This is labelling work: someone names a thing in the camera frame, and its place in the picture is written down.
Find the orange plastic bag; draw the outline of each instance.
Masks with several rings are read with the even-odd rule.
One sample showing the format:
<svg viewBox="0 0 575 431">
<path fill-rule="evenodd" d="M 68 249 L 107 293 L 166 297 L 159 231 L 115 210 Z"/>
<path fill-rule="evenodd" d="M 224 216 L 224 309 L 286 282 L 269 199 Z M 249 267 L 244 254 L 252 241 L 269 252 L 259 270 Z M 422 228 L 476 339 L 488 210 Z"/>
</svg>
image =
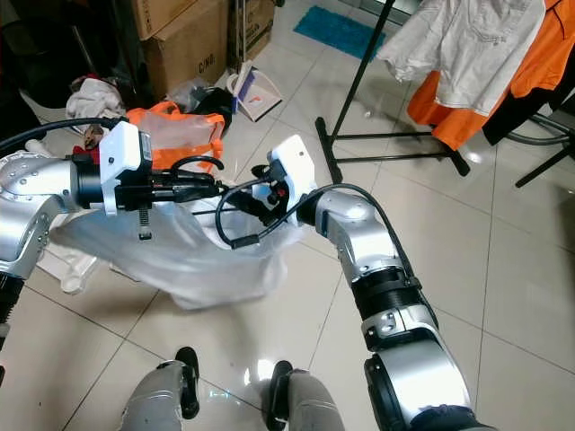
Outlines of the orange plastic bag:
<svg viewBox="0 0 575 431">
<path fill-rule="evenodd" d="M 173 101 L 162 101 L 149 110 L 136 108 L 126 113 L 129 122 L 152 137 L 153 169 L 170 169 L 174 163 L 193 155 L 221 159 L 224 117 L 219 114 L 182 114 Z M 211 163 L 197 163 L 210 172 Z"/>
</svg>

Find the black metal stand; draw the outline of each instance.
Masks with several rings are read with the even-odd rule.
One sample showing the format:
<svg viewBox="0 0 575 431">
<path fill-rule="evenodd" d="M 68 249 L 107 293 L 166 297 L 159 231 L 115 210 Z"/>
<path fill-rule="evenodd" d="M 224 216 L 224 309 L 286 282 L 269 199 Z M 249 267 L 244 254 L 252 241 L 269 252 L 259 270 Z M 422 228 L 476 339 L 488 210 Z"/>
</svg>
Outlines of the black metal stand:
<svg viewBox="0 0 575 431">
<path fill-rule="evenodd" d="M 553 144 L 563 144 L 563 149 L 550 157 L 545 162 L 541 163 L 530 173 L 522 177 L 518 182 L 515 183 L 515 187 L 518 189 L 525 186 L 529 181 L 534 180 L 536 177 L 541 175 L 543 172 L 547 171 L 553 167 L 556 163 L 560 162 L 567 156 L 575 157 L 575 129 L 569 128 L 564 124 L 561 124 L 553 119 L 548 119 L 541 114 L 535 114 L 531 119 L 538 124 L 547 126 L 549 128 L 555 128 L 562 132 L 562 135 L 550 138 L 536 138 L 529 136 L 518 135 L 517 133 L 510 133 L 508 135 L 509 139 L 520 142 L 521 144 L 527 145 L 553 145 Z"/>
<path fill-rule="evenodd" d="M 379 34 L 381 33 L 382 29 L 384 28 L 385 21 L 387 21 L 387 17 L 394 6 L 395 0 L 386 0 L 384 8 L 379 15 L 379 19 L 377 20 L 376 27 L 374 28 L 374 32 L 371 35 L 371 39 L 369 40 L 369 44 L 367 45 L 366 53 L 364 54 L 361 64 L 359 65 L 359 69 L 356 73 L 355 78 L 353 79 L 353 84 L 349 89 L 348 97 L 346 98 L 345 102 L 343 103 L 343 108 L 341 109 L 340 116 L 335 124 L 335 128 L 333 129 L 333 133 L 329 135 L 327 133 L 327 127 L 325 126 L 325 120 L 322 117 L 318 117 L 315 121 L 315 128 L 317 129 L 317 133 L 320 138 L 320 142 L 322 143 L 323 154 L 325 155 L 325 161 L 327 162 L 328 168 L 330 170 L 330 174 L 332 176 L 332 181 L 339 183 L 343 181 L 343 175 L 341 174 L 341 169 L 338 166 L 339 163 L 362 163 L 362 162 L 376 162 L 376 161 L 391 161 L 391 160 L 405 160 L 405 159 L 421 159 L 421 158 L 445 158 L 449 157 L 453 162 L 454 166 L 456 167 L 457 171 L 461 176 L 465 176 L 469 173 L 470 168 L 465 159 L 461 156 L 460 153 L 457 151 L 453 151 L 445 144 L 441 144 L 441 151 L 436 153 L 417 153 L 417 154 L 403 154 L 403 155 L 381 155 L 381 156 L 373 156 L 373 157 L 353 157 L 353 158 L 345 158 L 345 159 L 337 159 L 333 154 L 333 144 L 336 140 L 342 139 L 380 139 L 380 138 L 390 138 L 390 137 L 401 137 L 401 136 L 431 136 L 431 132 L 413 132 L 413 133 L 377 133 L 377 134 L 370 134 L 370 135 L 338 135 L 340 132 L 341 124 L 345 119 L 345 116 L 348 113 L 349 106 L 353 101 L 354 96 L 356 95 L 356 91 L 358 90 L 359 83 L 361 82 L 361 78 L 363 74 L 366 72 L 367 65 L 376 49 L 377 39 L 379 38 Z"/>
</svg>

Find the cardboard box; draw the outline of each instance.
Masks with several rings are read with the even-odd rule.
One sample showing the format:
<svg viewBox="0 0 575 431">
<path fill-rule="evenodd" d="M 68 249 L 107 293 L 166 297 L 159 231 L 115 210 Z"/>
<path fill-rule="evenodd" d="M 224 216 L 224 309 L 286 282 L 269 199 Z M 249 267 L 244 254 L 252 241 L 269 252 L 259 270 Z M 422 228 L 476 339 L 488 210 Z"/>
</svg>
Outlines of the cardboard box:
<svg viewBox="0 0 575 431">
<path fill-rule="evenodd" d="M 229 24 L 229 42 L 228 42 L 228 65 L 235 66 L 235 25 L 236 16 L 234 9 L 235 2 L 232 2 L 232 9 L 230 10 L 230 24 Z M 247 14 L 246 21 L 246 58 L 254 59 L 271 39 L 271 28 L 273 27 L 273 15 L 275 12 L 275 5 L 272 0 L 247 0 L 246 2 Z M 240 50 L 242 46 L 242 19 L 243 8 L 239 11 L 239 26 L 240 26 Z"/>
<path fill-rule="evenodd" d="M 132 0 L 140 40 L 147 40 L 197 0 Z"/>
<path fill-rule="evenodd" d="M 154 96 L 197 76 L 214 84 L 226 70 L 228 0 L 198 0 L 143 42 Z"/>
</svg>

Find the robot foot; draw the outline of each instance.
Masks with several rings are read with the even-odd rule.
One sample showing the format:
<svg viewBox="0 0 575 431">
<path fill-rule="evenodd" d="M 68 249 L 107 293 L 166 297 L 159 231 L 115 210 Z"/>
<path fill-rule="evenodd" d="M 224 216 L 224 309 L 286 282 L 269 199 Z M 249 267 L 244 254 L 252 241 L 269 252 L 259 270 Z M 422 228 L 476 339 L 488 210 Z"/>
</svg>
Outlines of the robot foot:
<svg viewBox="0 0 575 431">
<path fill-rule="evenodd" d="M 289 375 L 294 367 L 288 361 L 279 361 L 271 376 L 267 399 L 263 412 L 269 431 L 281 431 L 286 427 L 289 417 L 288 385 Z"/>
<path fill-rule="evenodd" d="M 184 419 L 194 419 L 199 413 L 198 355 L 193 348 L 183 347 L 178 351 L 175 359 L 186 365 L 182 370 L 184 384 L 181 392 L 181 415 Z"/>
</svg>

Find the robot leg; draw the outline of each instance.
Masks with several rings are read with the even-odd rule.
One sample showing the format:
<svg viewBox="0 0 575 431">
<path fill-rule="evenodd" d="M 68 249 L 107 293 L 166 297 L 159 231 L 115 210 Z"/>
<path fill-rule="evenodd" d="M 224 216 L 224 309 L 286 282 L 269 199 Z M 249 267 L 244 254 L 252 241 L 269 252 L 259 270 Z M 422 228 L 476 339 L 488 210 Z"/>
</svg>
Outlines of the robot leg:
<svg viewBox="0 0 575 431">
<path fill-rule="evenodd" d="M 270 431 L 343 431 L 340 412 L 327 388 L 306 371 L 293 370 L 287 361 L 276 364 L 270 395 L 264 401 Z"/>
<path fill-rule="evenodd" d="M 198 359 L 190 347 L 176 360 L 160 364 L 132 393 L 119 431 L 181 431 L 183 419 L 199 412 L 196 386 Z"/>
</svg>

